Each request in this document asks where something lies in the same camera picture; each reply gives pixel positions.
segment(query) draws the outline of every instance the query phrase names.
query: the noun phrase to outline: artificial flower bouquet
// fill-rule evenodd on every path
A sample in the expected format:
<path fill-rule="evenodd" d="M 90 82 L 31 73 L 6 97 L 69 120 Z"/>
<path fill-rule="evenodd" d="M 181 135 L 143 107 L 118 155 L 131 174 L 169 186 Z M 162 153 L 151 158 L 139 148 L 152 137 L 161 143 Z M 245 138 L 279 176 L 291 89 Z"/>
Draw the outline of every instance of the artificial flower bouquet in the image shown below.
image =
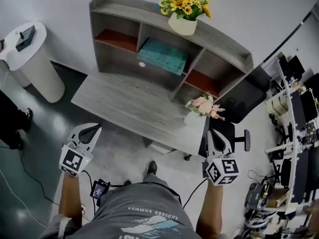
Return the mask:
<path fill-rule="evenodd" d="M 161 0 L 159 2 L 162 14 L 167 15 L 170 12 L 175 12 L 177 19 L 184 18 L 190 21 L 195 21 L 202 14 L 211 18 L 208 5 L 208 0 Z"/>
<path fill-rule="evenodd" d="M 225 111 L 219 105 L 214 105 L 214 98 L 210 93 L 205 93 L 202 97 L 190 100 L 186 107 L 190 108 L 193 112 L 197 113 L 200 117 L 207 116 L 214 119 L 224 119 L 218 112 Z"/>

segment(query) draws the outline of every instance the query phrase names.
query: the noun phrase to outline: flower pot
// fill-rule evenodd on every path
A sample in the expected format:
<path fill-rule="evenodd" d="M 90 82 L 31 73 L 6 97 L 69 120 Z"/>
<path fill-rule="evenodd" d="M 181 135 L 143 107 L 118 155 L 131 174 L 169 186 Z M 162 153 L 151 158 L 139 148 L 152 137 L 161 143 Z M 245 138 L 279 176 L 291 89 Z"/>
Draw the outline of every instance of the flower pot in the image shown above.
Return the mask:
<path fill-rule="evenodd" d="M 190 21 L 184 18 L 177 19 L 176 12 L 170 16 L 168 20 L 169 26 L 180 35 L 192 35 L 197 27 L 197 20 Z"/>
<path fill-rule="evenodd" d="M 200 119 L 199 114 L 197 114 L 196 112 L 191 111 L 184 118 L 184 123 L 185 123 L 185 125 L 193 125 L 193 124 L 196 124 L 199 119 Z"/>

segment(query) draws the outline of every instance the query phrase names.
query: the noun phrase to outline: person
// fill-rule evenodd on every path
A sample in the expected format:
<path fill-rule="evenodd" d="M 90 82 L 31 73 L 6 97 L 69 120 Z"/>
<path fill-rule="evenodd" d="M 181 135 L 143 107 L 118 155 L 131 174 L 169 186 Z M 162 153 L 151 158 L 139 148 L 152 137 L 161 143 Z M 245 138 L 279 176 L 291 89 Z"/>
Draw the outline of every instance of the person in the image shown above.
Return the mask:
<path fill-rule="evenodd" d="M 168 184 L 149 163 L 143 184 L 108 191 L 93 220 L 82 226 L 79 180 L 64 174 L 59 214 L 41 239 L 214 239 L 222 238 L 222 186 L 208 179 L 196 231 Z"/>
<path fill-rule="evenodd" d="M 10 149 L 23 149 L 23 142 L 17 130 L 28 132 L 31 127 L 33 112 L 30 108 L 22 112 L 0 91 L 0 139 Z"/>

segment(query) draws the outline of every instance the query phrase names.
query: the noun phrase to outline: gray floor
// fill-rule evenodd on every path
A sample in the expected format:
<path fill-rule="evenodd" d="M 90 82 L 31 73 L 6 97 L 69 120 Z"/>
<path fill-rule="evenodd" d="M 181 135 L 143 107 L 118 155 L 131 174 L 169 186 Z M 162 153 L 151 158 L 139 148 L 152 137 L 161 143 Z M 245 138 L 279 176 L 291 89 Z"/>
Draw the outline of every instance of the gray floor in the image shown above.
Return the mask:
<path fill-rule="evenodd" d="M 158 175 L 177 191 L 183 203 L 192 190 L 202 181 L 201 157 L 193 157 L 189 162 L 183 160 L 183 153 L 161 155 L 154 150 L 145 149 L 142 137 L 115 126 L 86 112 L 70 103 L 70 100 L 84 80 L 73 72 L 57 70 L 65 83 L 66 93 L 56 104 L 49 104 L 34 87 L 26 90 L 8 76 L 5 93 L 21 110 L 30 107 L 34 111 L 34 123 L 30 133 L 21 133 L 25 140 L 25 150 L 7 150 L 0 148 L 0 169 L 6 176 L 12 190 L 25 202 L 30 211 L 43 223 L 57 213 L 58 206 L 44 199 L 40 186 L 23 171 L 20 157 L 27 171 L 39 179 L 47 197 L 59 201 L 61 192 L 61 172 L 58 169 L 61 145 L 72 129 L 86 122 L 102 122 L 102 134 L 93 151 L 94 159 L 87 170 L 92 179 L 102 178 L 114 184 L 120 184 L 130 178 L 133 182 L 142 179 L 146 164 L 154 159 L 159 166 Z M 0 87 L 3 86 L 5 74 L 0 71 Z M 241 227 L 244 214 L 244 199 L 251 179 L 247 172 L 254 169 L 266 175 L 270 163 L 264 149 L 275 146 L 274 128 L 264 104 L 255 108 L 240 124 L 236 125 L 236 134 L 242 135 L 249 129 L 252 136 L 250 152 L 243 150 L 241 143 L 236 145 L 241 175 L 235 183 L 224 187 L 223 232 L 230 236 Z M 80 175 L 81 201 L 86 207 L 86 217 L 93 217 L 93 203 L 89 197 L 90 186 L 86 174 Z M 204 199 L 206 184 L 194 194 L 186 207 L 192 224 L 195 226 Z M 43 227 L 37 224 L 25 210 L 22 203 L 9 191 L 0 175 L 0 237 L 3 238 L 37 238 Z"/>

